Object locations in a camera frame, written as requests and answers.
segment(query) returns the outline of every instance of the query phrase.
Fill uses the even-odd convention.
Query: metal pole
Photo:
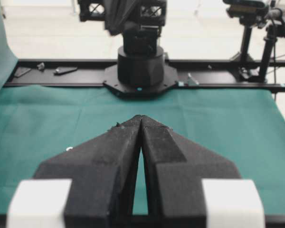
[[[251,34],[252,34],[252,28],[245,26],[242,47],[241,47],[241,59],[240,59],[241,63],[247,62]]]
[[[272,49],[274,48],[274,45],[277,42],[277,38],[273,35],[274,29],[275,29],[274,26],[270,25],[268,27],[267,36],[264,39],[266,41],[266,45],[264,48],[264,53],[259,71],[261,82],[264,82],[266,80],[267,70],[271,60]]]
[[[72,15],[76,15],[75,0],[71,0],[71,4],[72,4]]]

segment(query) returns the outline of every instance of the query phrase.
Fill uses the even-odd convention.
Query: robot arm
[[[105,21],[112,36],[121,34],[128,54],[155,54],[166,21],[166,0],[78,0],[80,20]]]

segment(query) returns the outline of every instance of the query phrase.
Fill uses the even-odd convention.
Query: white floor
[[[102,22],[80,23],[69,7],[5,7],[8,42],[19,58],[116,58],[122,37],[110,37]],[[240,47],[243,27],[229,19],[225,6],[194,10],[169,8],[161,46],[171,59],[228,59]],[[265,30],[255,29],[250,54],[260,59]],[[285,39],[277,44],[277,55],[285,54]],[[268,76],[273,82],[273,74]],[[285,69],[278,70],[285,83]],[[277,96],[285,117],[285,94]]]

